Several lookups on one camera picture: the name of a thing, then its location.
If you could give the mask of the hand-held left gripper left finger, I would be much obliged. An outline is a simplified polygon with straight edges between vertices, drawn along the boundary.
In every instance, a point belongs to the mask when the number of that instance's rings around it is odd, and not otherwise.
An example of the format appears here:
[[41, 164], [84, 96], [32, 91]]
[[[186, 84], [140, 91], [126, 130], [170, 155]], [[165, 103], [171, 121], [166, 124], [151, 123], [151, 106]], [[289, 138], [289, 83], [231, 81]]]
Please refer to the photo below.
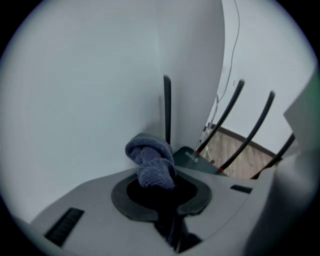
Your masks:
[[173, 250], [150, 222], [132, 221], [112, 203], [111, 192], [133, 175], [128, 169], [89, 180], [40, 212], [31, 227], [44, 235], [69, 209], [84, 213], [59, 249], [73, 256], [171, 256]]

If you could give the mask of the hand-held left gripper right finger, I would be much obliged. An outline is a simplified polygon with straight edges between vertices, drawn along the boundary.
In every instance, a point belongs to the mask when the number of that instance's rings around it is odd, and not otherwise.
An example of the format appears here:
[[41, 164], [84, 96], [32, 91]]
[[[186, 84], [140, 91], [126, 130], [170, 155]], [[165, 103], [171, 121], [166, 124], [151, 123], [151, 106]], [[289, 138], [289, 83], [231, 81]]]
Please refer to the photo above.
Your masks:
[[177, 170], [205, 183], [211, 189], [211, 200], [205, 209], [199, 215], [185, 218], [188, 230], [203, 240], [221, 235], [248, 198], [248, 193], [232, 189], [232, 186], [252, 189], [257, 182], [254, 179], [209, 174], [180, 166]]

